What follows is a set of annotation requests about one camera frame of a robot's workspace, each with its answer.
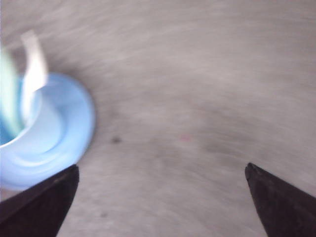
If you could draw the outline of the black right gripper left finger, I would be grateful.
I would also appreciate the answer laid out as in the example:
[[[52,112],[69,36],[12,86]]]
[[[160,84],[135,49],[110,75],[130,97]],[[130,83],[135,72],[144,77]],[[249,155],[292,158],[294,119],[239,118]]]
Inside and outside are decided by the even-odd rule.
[[[55,237],[72,205],[79,168],[72,165],[0,203],[2,237]]]

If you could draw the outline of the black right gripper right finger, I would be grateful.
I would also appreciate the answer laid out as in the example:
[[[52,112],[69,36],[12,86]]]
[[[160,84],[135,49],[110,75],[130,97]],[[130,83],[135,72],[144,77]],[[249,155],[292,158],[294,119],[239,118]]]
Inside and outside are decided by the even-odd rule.
[[[316,198],[248,163],[245,178],[257,214],[269,237],[314,237]]]

